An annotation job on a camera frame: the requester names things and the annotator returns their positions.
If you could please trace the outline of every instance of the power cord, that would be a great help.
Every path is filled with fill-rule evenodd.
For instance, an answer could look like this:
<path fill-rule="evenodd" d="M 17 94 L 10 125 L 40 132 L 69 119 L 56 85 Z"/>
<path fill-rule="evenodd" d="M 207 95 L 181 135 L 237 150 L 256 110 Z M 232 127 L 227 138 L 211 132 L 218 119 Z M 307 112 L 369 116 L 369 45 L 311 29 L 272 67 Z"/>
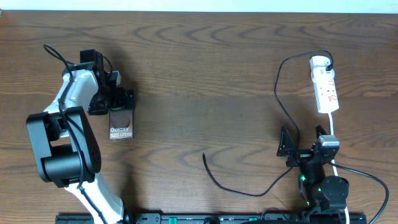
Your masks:
<path fill-rule="evenodd" d="M 334 129 L 333 129 L 333 118 L 332 118 L 332 116 L 331 116 L 331 112 L 328 113 L 328 116 L 329 116 L 329 124 L 330 124 L 330 125 L 329 125 L 329 127 L 330 127 L 330 134 L 331 134 L 331 135 L 334 135 L 335 132 L 334 132 Z M 332 163 L 332 164 L 335 164 L 336 162 L 335 162 L 334 159 L 332 159 L 332 160 L 331 160 L 331 163 Z M 333 168 L 333 173 L 334 173 L 334 175 L 338 177 L 337 168 L 336 168 L 335 166 L 332 166 L 332 168 Z M 348 207 L 344 208 L 344 214 L 345 214 L 345 216 L 346 216 L 346 224 L 349 224 Z"/>
<path fill-rule="evenodd" d="M 341 165 L 338 165 L 338 164 L 334 164 L 334 163 L 331 163 L 331 162 L 328 162 L 328 164 L 330 164 L 332 166 L 335 166 L 335 167 L 337 167 L 339 169 L 347 170 L 347 171 L 350 171 L 350 172 L 354 172 L 355 174 L 361 174 L 361 175 L 363 175 L 365 177 L 369 177 L 370 179 L 373 179 L 373 180 L 379 182 L 384 187 L 384 190 L 386 191 L 386 196 L 384 197 L 384 202 L 381 205 L 381 208 L 376 213 L 376 215 L 372 218 L 372 220 L 369 222 L 369 224 L 373 224 L 380 217 L 381 213 L 384 211 L 384 209 L 387 206 L 388 198 L 389 198 L 389 195 L 390 195 L 387 185 L 381 179 L 378 179 L 377 177 L 375 177 L 375 176 L 373 176 L 371 174 L 367 174 L 365 172 L 362 172 L 362 171 L 359 171 L 359 170 L 355 170 L 355 169 L 352 169 L 352 168 L 348 168 L 348 167 L 345 167 L 345 166 L 341 166 Z"/>
<path fill-rule="evenodd" d="M 95 212 L 98 214 L 99 218 L 103 222 L 103 224 L 108 224 L 106 221 L 103 213 L 100 211 L 100 209 L 93 203 L 93 201 L 90 199 L 90 197 L 87 195 L 86 190 L 83 187 L 79 188 L 80 193 L 82 196 L 87 200 L 88 204 L 95 210 Z"/>
<path fill-rule="evenodd" d="M 273 210 L 278 210 L 278 212 L 285 218 L 285 220 L 286 220 L 286 221 L 288 220 L 288 218 L 285 216 L 285 214 L 284 214 L 279 208 L 276 208 L 276 207 L 267 208 L 267 210 L 265 210 L 265 211 L 261 214 L 261 220 L 264 220 L 264 219 L 265 219 L 266 213 L 267 213 L 269 210 L 271 210 L 271 209 L 273 209 Z"/>
<path fill-rule="evenodd" d="M 209 175 L 210 179 L 211 179 L 211 180 L 213 181 L 213 183 L 214 183 L 217 187 L 219 187 L 221 190 L 225 190 L 225 191 L 227 191 L 227 192 L 236 193 L 236 194 L 240 194 L 240 195 L 244 195 L 244 196 L 248 196 L 248 197 L 262 197 L 262 196 L 266 195 L 266 194 L 271 190 L 271 188 L 272 188 L 282 177 L 284 177 L 286 174 L 288 174 L 288 173 L 293 169 L 293 167 L 290 167 L 286 172 L 284 172 L 282 175 L 280 175 L 280 176 L 269 186 L 269 188 L 268 188 L 264 193 L 261 193 L 261 194 L 247 194 L 247 193 L 244 193 L 244 192 L 239 192 L 239 191 L 237 191 L 237 190 L 228 189 L 228 188 L 226 188 L 226 187 L 223 187 L 221 184 L 219 184 L 219 183 L 217 182 L 217 180 L 213 177 L 213 174 L 211 174 L 210 169 L 209 169 L 209 167 L 207 166 L 206 156 L 205 156 L 204 153 L 203 153 L 203 164 L 205 165 L 205 169 L 206 169 L 207 174 Z"/>
<path fill-rule="evenodd" d="M 56 59 L 61 60 L 62 62 L 66 63 L 66 64 L 76 65 L 76 64 L 73 63 L 73 62 L 69 62 L 69 61 L 65 60 L 65 59 L 62 57 L 62 55 L 59 54 L 59 53 L 58 53 L 54 48 L 52 48 L 51 46 L 49 46 L 49 45 L 47 45 L 47 44 L 44 44 L 43 47 L 44 47 L 44 50 L 45 50 L 47 53 L 49 53 L 51 56 L 55 57 Z"/>
<path fill-rule="evenodd" d="M 105 58 L 105 60 L 106 60 L 106 62 L 108 63 L 108 65 L 111 67 L 111 71 L 110 71 L 108 77 L 106 78 L 106 80 L 108 81 L 109 78 L 111 78 L 111 76 L 112 76 L 112 73 L 113 73 L 113 66 L 112 66 L 111 61 L 109 61 L 109 59 L 108 59 L 107 57 L 105 57 L 104 55 L 103 55 L 102 57 Z"/>
<path fill-rule="evenodd" d="M 215 217 L 205 218 L 205 220 L 203 221 L 203 224 L 211 224 L 212 222 L 220 224 L 220 219 L 215 218 Z"/>

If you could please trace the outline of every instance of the electrical outlet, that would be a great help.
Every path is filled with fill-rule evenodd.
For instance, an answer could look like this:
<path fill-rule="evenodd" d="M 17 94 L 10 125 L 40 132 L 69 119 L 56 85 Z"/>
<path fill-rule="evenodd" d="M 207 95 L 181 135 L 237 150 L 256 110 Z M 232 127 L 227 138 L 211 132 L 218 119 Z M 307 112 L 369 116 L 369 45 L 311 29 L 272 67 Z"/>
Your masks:
<path fill-rule="evenodd" d="M 334 81 L 335 71 L 326 70 L 330 60 L 324 56 L 314 56 L 310 60 L 311 79 L 315 90 L 315 98 L 319 113 L 331 113 L 338 106 L 336 85 Z"/>

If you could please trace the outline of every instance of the wood grain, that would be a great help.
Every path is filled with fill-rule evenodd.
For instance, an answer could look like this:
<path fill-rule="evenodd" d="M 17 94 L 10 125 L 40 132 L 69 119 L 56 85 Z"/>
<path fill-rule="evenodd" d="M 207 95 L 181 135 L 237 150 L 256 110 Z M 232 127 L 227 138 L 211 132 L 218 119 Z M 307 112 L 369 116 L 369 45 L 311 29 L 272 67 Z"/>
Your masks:
<path fill-rule="evenodd" d="M 381 178 L 390 201 L 378 223 L 398 219 L 398 16 L 6 11 L 0 18 L 0 223 L 53 223 L 59 213 L 86 213 L 68 192 L 37 175 L 25 127 L 29 114 L 53 100 L 62 63 L 95 48 L 137 91 L 136 138 L 108 140 L 107 116 L 89 117 L 103 157 L 102 173 L 134 211 L 262 212 L 305 206 L 298 170 L 268 195 L 246 198 L 216 188 L 201 154 L 225 186 L 259 193 L 287 168 L 275 156 L 282 125 L 291 126 L 273 96 L 288 56 L 327 49 L 335 59 L 341 141 L 336 160 Z M 283 68 L 279 96 L 302 130 L 302 147 L 317 113 L 308 59 Z M 350 182 L 348 206 L 369 219 L 384 191 L 339 170 Z"/>

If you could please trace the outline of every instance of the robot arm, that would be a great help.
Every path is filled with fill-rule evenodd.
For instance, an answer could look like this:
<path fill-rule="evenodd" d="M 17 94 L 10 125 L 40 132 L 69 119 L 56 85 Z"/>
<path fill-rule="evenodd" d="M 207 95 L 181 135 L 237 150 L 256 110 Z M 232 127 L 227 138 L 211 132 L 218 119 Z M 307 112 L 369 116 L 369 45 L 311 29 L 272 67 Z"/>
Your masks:
<path fill-rule="evenodd" d="M 100 174 L 100 149 L 85 112 L 101 115 L 109 110 L 133 110 L 134 94 L 132 90 L 117 87 L 119 72 L 106 73 L 99 52 L 81 51 L 80 62 L 70 66 L 72 80 L 69 71 L 64 70 L 63 85 L 50 106 L 43 113 L 31 114 L 26 121 L 37 170 L 45 182 L 54 182 L 74 194 L 91 213 L 95 224 L 129 223 L 123 201 Z M 62 106 L 69 125 L 59 111 L 58 99 L 65 91 Z M 71 144 L 51 145 L 68 136 Z"/>

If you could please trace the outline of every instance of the smartphone box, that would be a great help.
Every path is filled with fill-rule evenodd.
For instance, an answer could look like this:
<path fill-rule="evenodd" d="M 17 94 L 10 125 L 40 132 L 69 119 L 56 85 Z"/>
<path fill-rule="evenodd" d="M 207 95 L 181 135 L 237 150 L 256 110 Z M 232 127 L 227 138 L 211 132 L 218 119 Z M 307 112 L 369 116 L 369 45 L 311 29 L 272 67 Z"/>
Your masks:
<path fill-rule="evenodd" d="M 109 140 L 134 138 L 132 110 L 109 112 Z"/>

